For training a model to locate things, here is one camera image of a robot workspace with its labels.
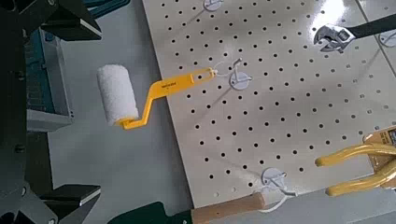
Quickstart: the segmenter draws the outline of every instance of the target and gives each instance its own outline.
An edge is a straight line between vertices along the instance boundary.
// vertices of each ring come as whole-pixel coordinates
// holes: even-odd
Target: wooden handle
[[[192,223],[206,223],[217,218],[262,210],[264,207],[265,202],[262,194],[254,193],[240,199],[194,209],[191,211]]]

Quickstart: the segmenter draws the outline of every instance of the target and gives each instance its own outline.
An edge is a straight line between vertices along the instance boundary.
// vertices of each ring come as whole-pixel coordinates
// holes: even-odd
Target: paint roller cover
[[[139,113],[128,70],[121,65],[106,65],[98,69],[97,77],[108,124],[137,119]]]

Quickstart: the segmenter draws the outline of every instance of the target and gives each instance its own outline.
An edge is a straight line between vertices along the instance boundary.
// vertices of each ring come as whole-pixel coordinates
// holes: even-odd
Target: yellow roller handle
[[[144,126],[148,123],[149,112],[151,110],[153,100],[192,88],[195,85],[212,79],[214,76],[215,71],[208,67],[178,77],[170,77],[162,81],[157,81],[149,88],[148,98],[142,119],[122,119],[118,121],[118,124],[121,125],[125,130]]]

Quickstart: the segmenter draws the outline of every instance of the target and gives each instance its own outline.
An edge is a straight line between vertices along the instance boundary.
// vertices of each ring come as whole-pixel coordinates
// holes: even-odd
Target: paint roller
[[[208,67],[153,83],[148,91],[142,119],[138,119],[134,89],[128,70],[121,65],[110,64],[99,68],[97,73],[107,122],[109,125],[120,125],[125,130],[148,123],[153,100],[192,88],[214,76],[215,71]]]

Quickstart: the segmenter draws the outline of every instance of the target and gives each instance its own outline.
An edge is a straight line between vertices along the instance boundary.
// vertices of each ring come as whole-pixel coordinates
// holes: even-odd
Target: white plastic hook
[[[264,172],[262,172],[262,184],[263,184],[262,191],[265,191],[266,189],[270,189],[270,190],[278,189],[284,194],[284,197],[282,198],[282,200],[280,200],[279,203],[277,203],[273,207],[265,210],[260,210],[260,212],[262,213],[273,212],[277,208],[279,208],[289,197],[297,196],[296,192],[290,192],[287,190],[287,187],[285,185],[285,177],[286,177],[286,173],[281,172],[276,168],[268,168],[264,170]]]
[[[204,8],[208,11],[216,11],[218,10],[224,0],[205,0],[204,1]]]

